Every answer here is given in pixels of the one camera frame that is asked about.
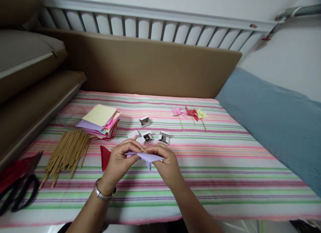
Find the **scissors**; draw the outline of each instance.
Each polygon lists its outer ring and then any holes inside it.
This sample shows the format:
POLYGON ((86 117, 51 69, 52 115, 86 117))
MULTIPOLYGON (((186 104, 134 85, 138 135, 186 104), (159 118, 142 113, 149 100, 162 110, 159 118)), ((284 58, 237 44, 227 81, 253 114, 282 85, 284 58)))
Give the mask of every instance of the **scissors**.
POLYGON ((8 195, 8 198, 5 200, 2 207, 0 208, 0 216, 2 216, 6 212, 6 210, 9 208, 9 205, 13 202, 14 202, 14 204, 13 204, 13 207, 11 208, 11 212, 17 212, 19 210, 22 210, 22 209, 28 207, 32 203, 32 201, 34 200, 34 198, 37 195, 38 188, 39 188, 39 180, 36 177, 36 175, 34 174, 34 170, 36 169, 36 167, 41 159, 42 154, 43 154, 43 151, 39 152, 33 158, 32 162, 30 163, 30 165, 29 165, 29 167, 23 177, 17 179, 14 183, 9 185, 0 194, 0 200, 2 200, 2 198, 10 190, 12 190, 11 193, 8 195), (20 204, 24 200, 27 190, 32 182, 34 182, 34 185, 33 185, 33 191, 31 193, 31 196, 25 204, 20 206, 20 204))

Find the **blue blanket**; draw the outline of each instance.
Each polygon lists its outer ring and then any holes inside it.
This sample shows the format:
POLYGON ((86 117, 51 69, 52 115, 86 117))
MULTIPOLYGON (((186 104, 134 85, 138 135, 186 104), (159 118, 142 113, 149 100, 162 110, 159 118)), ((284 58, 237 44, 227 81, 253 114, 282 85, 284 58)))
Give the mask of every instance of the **blue blanket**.
POLYGON ((216 99, 321 197, 321 103, 242 68, 235 69, 216 99))

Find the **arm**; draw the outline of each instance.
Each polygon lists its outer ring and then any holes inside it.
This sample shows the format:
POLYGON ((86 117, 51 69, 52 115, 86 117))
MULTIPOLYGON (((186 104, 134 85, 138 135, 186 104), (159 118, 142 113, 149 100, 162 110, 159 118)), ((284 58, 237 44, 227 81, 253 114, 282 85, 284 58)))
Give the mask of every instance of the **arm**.
MULTIPOLYGON (((112 195, 118 181, 120 181, 127 173, 129 168, 137 160, 139 160, 138 155, 133 155, 129 158, 126 158, 124 155, 124 153, 128 152, 129 150, 132 150, 136 153, 142 152, 142 146, 135 141, 136 138, 137 136, 135 136, 133 139, 125 140, 111 151, 107 169, 97 185, 97 188, 103 195, 112 195)), ((76 219, 68 228, 67 233, 101 232, 108 205, 109 201, 101 200, 93 191, 80 213, 77 215, 76 219)))
POLYGON ((188 232, 223 233, 186 184, 175 153, 161 143, 146 150, 164 158, 162 162, 155 161, 153 164, 172 191, 188 232))

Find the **bundle of wooden sticks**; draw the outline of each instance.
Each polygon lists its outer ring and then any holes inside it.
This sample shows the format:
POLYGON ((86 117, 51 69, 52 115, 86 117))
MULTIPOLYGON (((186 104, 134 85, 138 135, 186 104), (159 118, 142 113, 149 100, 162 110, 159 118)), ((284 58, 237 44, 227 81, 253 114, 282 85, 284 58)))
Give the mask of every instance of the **bundle of wooden sticks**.
POLYGON ((47 178, 51 175, 53 175, 53 183, 51 186, 51 188, 53 188, 60 171, 71 170, 69 177, 69 179, 71 179, 79 159, 84 155, 80 168, 83 166, 90 139, 89 135, 84 133, 82 129, 65 132, 50 157, 49 163, 45 169, 46 176, 39 186, 39 189, 42 188, 47 178))

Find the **white radiator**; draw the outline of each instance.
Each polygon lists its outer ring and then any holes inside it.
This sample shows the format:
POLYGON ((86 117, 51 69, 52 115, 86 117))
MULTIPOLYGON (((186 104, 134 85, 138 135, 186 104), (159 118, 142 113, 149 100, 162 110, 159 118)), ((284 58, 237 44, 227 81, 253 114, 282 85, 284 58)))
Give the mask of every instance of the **white radiator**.
POLYGON ((92 0, 43 0, 39 25, 240 51, 246 55, 276 22, 123 6, 92 0))

